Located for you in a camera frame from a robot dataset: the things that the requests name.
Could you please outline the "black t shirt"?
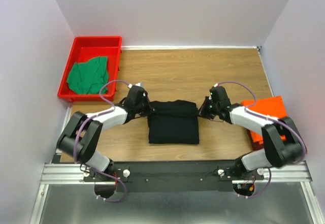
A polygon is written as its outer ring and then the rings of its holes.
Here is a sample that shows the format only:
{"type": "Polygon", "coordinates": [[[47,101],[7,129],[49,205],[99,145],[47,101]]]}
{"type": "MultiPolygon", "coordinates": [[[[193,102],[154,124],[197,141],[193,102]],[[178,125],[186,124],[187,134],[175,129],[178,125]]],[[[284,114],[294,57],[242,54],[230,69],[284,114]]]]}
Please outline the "black t shirt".
{"type": "Polygon", "coordinates": [[[200,143],[198,108],[190,101],[151,102],[154,109],[147,117],[150,144],[200,143]]]}

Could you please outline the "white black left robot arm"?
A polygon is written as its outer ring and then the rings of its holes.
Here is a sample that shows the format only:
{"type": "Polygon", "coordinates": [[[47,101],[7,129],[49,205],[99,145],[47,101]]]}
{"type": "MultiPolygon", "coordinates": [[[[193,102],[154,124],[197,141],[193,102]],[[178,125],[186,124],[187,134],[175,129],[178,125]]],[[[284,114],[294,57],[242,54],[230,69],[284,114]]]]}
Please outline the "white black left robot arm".
{"type": "Polygon", "coordinates": [[[114,174],[114,162],[96,149],[101,132],[152,111],[148,92],[142,84],[129,84],[127,96],[111,108],[88,114],[75,112],[59,136],[56,148],[74,161],[95,169],[100,180],[109,180],[114,174]]]}

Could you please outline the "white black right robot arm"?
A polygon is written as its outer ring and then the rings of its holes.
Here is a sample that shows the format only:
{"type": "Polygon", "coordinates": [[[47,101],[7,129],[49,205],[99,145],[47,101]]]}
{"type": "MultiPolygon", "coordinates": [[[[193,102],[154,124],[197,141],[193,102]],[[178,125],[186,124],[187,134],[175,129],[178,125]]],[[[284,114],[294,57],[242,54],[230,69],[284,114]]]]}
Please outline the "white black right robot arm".
{"type": "Polygon", "coordinates": [[[226,89],[215,84],[199,109],[199,116],[212,120],[219,117],[229,124],[241,126],[263,138],[263,149],[235,159],[228,173],[245,179],[259,168],[282,168],[304,160],[306,145],[289,117],[277,118],[254,112],[249,106],[231,103],[226,89]]]}

